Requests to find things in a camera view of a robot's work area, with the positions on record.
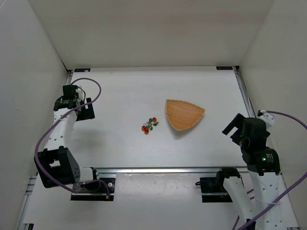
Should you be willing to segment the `fake cherry bunch with leaves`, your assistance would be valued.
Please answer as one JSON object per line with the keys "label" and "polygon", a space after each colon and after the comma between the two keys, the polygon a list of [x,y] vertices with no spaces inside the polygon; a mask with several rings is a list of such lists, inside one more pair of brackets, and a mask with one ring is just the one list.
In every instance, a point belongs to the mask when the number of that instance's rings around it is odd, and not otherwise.
{"label": "fake cherry bunch with leaves", "polygon": [[142,125],[142,132],[148,135],[149,132],[152,131],[153,128],[156,127],[158,124],[159,122],[156,117],[149,118],[148,121]]}

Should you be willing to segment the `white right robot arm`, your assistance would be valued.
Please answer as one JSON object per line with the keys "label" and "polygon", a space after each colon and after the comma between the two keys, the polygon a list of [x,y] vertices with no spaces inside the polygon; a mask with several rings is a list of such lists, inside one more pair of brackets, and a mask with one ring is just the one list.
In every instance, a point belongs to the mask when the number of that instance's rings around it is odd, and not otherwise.
{"label": "white right robot arm", "polygon": [[244,223],[242,230],[284,229],[279,195],[280,163],[277,152],[267,147],[270,133],[266,123],[253,117],[237,114],[222,131],[240,147],[242,159],[247,165],[253,185],[254,199],[246,192],[240,173],[236,168],[221,168],[216,174],[217,184],[229,194],[239,219]]}

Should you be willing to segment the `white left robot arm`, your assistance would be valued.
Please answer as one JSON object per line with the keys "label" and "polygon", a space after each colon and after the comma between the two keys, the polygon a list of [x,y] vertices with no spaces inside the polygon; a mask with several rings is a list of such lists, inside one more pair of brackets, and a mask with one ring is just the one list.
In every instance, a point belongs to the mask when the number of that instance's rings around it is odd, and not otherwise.
{"label": "white left robot arm", "polygon": [[98,179],[95,168],[81,168],[68,148],[75,122],[95,118],[91,98],[77,85],[63,86],[63,95],[55,102],[53,127],[42,151],[37,153],[35,164],[45,188],[58,186],[44,172],[63,185],[83,184]]}

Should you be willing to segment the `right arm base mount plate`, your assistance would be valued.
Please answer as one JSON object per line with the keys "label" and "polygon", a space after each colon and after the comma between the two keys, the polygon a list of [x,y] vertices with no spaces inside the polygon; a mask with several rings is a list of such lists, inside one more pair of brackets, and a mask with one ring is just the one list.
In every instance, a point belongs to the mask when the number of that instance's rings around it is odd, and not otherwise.
{"label": "right arm base mount plate", "polygon": [[195,183],[201,189],[202,203],[232,203],[232,199],[214,177],[201,177]]}

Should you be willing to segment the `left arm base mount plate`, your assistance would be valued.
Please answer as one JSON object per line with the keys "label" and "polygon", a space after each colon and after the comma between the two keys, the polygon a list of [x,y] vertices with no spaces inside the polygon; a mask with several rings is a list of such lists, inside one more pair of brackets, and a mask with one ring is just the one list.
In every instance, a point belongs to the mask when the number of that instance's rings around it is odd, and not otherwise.
{"label": "left arm base mount plate", "polygon": [[107,185],[109,193],[105,185],[101,182],[81,185],[81,191],[71,193],[71,201],[114,201],[116,188],[115,174],[99,174],[99,178]]}

